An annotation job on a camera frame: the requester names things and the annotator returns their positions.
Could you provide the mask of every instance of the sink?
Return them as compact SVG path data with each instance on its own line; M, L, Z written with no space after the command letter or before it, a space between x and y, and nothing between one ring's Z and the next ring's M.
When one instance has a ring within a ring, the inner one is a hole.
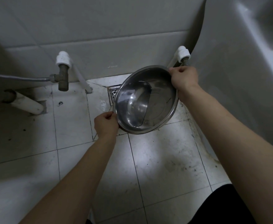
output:
M190 64L206 92L273 145L273 0L207 0Z

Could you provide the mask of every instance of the floor drain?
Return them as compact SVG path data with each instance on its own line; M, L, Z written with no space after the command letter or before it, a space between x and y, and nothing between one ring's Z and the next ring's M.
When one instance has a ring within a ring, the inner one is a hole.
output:
M118 89L120 88L121 85L116 85L116 86L109 86L108 87L108 94L109 94L109 99L110 99L110 105L113 105L114 98L116 96L116 93L118 92Z

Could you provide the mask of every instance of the person's left arm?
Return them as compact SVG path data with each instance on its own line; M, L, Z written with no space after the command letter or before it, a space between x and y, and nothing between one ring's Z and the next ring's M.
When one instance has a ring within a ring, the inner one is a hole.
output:
M98 140L77 165L23 218L27 223L85 223L96 188L116 144L116 114L94 120Z

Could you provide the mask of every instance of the wall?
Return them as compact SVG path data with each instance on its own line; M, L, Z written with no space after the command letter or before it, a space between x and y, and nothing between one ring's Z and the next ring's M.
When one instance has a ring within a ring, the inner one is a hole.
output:
M86 79L167 65L192 49L205 0L0 0L0 73L43 77L67 51ZM14 67L1 65L13 63ZM71 81L76 81L71 73ZM0 79L1 87L44 83Z

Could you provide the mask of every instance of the hand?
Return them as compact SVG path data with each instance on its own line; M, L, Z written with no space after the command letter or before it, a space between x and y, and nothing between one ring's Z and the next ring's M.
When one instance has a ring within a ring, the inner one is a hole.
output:
M194 67L182 66L169 69L172 85L178 90L179 99L184 102L190 88L198 85L198 72Z
M98 138L115 138L118 133L119 125L117 122L117 114L113 112L105 112L94 119L94 128Z

